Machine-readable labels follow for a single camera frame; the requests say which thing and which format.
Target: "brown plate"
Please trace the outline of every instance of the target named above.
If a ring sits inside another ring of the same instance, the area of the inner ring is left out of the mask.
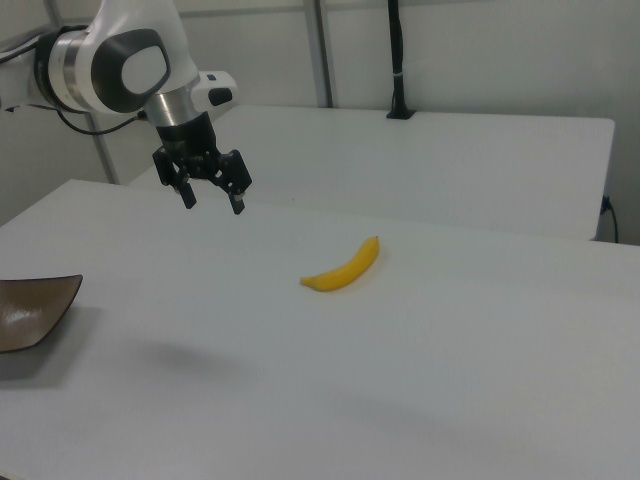
[[[0,280],[0,353],[35,347],[73,303],[82,275]]]

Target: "table surface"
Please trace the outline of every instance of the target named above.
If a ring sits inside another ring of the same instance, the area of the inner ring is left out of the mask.
[[[405,122],[256,106],[214,125],[220,148],[240,150],[253,176],[248,202],[584,240],[596,235],[614,131],[588,118],[417,113]],[[198,197],[224,196],[193,183]],[[154,167],[130,185],[167,188]]]
[[[298,284],[370,235],[355,284]],[[3,278],[85,276],[43,344],[0,356],[0,469],[635,478],[638,252],[69,182],[0,228]]]

